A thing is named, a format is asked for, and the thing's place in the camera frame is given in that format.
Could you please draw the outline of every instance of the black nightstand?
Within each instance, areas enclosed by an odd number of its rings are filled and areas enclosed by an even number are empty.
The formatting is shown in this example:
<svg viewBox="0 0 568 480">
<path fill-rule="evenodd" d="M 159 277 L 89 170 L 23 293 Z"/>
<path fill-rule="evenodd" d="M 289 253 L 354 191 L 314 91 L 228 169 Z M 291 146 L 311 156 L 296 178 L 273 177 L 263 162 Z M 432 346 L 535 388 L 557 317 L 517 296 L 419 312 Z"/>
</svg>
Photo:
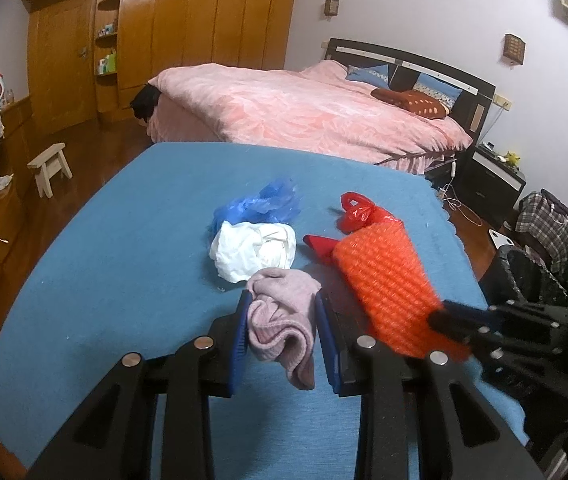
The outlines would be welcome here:
<svg viewBox="0 0 568 480">
<path fill-rule="evenodd" d="M 526 177 L 483 146 L 475 146 L 452 184 L 459 200 L 499 229 L 519 199 Z"/>
</svg>

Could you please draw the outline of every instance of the white wall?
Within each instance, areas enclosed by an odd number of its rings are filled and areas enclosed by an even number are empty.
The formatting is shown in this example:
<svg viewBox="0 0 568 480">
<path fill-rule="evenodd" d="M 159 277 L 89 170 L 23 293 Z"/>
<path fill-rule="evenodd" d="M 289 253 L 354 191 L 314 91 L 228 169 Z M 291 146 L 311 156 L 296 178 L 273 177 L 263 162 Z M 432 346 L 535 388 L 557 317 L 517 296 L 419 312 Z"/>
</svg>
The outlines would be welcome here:
<svg viewBox="0 0 568 480">
<path fill-rule="evenodd" d="M 383 44 L 430 57 L 489 81 L 513 101 L 486 136 L 521 157 L 525 192 L 545 187 L 568 205 L 568 25 L 551 0 L 340 0 L 321 17 L 324 0 L 295 0 L 286 68 L 323 57 L 333 38 Z M 503 37 L 526 41 L 523 66 L 500 61 Z M 491 108 L 489 120 L 499 108 Z"/>
<path fill-rule="evenodd" d="M 21 0 L 0 0 L 0 72 L 15 100 L 29 94 L 26 43 L 29 13 Z"/>
</svg>

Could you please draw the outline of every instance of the pink bedspread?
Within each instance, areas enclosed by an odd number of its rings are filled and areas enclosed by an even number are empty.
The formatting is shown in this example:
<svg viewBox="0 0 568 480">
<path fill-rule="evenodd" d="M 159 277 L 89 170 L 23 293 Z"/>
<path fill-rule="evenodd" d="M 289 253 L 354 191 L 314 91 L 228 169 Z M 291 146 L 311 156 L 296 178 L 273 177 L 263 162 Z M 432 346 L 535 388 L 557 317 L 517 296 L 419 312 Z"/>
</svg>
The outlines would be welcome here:
<svg viewBox="0 0 568 480">
<path fill-rule="evenodd" d="M 451 118 L 429 120 L 380 102 L 369 95 L 373 86 L 346 81 L 346 73 L 331 60 L 303 72 L 170 68 L 149 81 L 162 95 L 148 134 L 155 142 L 219 139 L 292 148 L 411 173 L 472 143 Z"/>
</svg>

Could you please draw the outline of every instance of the wooden wardrobe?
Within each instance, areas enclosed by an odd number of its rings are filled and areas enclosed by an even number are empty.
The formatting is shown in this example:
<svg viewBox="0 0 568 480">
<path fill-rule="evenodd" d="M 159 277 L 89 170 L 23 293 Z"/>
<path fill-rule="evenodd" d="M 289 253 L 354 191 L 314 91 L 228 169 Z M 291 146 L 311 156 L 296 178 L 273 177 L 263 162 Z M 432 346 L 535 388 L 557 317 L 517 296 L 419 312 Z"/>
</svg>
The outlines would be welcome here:
<svg viewBox="0 0 568 480">
<path fill-rule="evenodd" d="M 29 26 L 34 115 L 41 118 L 43 131 L 53 132 L 95 116 L 122 117 L 120 112 L 147 81 L 172 66 L 215 62 L 283 68 L 294 0 L 120 0 L 117 73 L 109 78 L 95 76 L 101 51 L 94 35 L 106 24 L 94 7 L 99 0 L 59 0 L 45 7 L 43 0 L 25 1 L 35 9 Z M 88 19 L 84 9 L 91 5 L 94 15 Z M 64 20 L 74 30 L 46 25 Z M 53 55 L 48 45 L 55 45 Z M 51 100 L 52 87 L 60 91 L 56 80 L 64 81 L 68 89 L 62 92 L 68 92 L 68 98 Z M 91 102 L 82 103 L 78 96 Z M 72 110 L 61 113 L 58 108 L 65 102 Z"/>
</svg>

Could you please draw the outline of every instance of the orange mesh bag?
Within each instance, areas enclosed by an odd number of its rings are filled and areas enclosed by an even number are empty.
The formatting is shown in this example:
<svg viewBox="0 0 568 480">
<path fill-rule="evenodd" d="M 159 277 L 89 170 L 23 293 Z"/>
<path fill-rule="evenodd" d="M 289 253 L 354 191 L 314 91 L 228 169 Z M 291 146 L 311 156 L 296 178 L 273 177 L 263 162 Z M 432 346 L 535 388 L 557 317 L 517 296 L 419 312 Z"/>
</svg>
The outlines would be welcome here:
<svg viewBox="0 0 568 480">
<path fill-rule="evenodd" d="M 468 358 L 465 346 L 428 326 L 428 315 L 442 304 L 403 222 L 376 223 L 348 235 L 335 245 L 333 259 L 380 341 L 417 358 L 433 350 L 442 350 L 457 361 Z"/>
</svg>

